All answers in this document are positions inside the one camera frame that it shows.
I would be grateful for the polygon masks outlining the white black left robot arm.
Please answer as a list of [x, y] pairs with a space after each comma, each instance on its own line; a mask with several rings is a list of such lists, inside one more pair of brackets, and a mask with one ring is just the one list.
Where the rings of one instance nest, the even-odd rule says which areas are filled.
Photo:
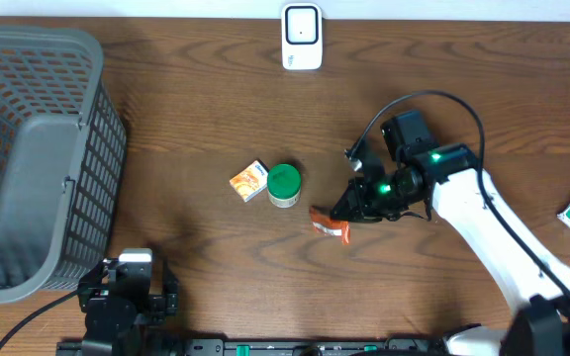
[[80, 279], [85, 314], [82, 355], [176, 355], [177, 342], [156, 328], [177, 313], [179, 283], [167, 265], [161, 292], [150, 291], [152, 264], [108, 259]]

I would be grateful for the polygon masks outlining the orange chocolate bar wrapper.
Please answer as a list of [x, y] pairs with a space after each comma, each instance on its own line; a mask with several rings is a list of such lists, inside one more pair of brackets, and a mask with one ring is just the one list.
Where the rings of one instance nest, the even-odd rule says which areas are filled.
[[313, 229], [327, 236], [339, 237], [343, 245], [350, 244], [350, 223], [333, 220], [328, 211], [317, 207], [309, 207]]

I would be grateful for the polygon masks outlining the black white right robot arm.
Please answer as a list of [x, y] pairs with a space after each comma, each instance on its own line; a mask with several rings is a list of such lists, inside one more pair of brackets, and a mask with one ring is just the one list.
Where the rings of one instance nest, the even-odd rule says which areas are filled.
[[451, 355], [570, 355], [570, 267], [507, 205], [464, 144], [404, 144], [386, 173], [362, 141], [346, 152], [357, 177], [331, 210], [336, 221], [378, 223], [417, 202], [466, 241], [496, 282], [514, 320], [506, 331], [469, 326], [442, 339]]

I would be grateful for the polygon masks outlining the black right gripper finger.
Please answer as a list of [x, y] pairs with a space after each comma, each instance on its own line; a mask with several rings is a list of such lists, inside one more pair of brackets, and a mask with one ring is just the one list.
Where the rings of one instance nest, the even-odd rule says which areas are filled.
[[362, 223], [364, 213], [361, 204], [361, 179], [352, 178], [348, 181], [345, 192], [341, 195], [330, 211], [334, 221]]
[[379, 156], [365, 139], [358, 140], [344, 155], [357, 176], [349, 180], [351, 186], [379, 186], [385, 178], [385, 169]]

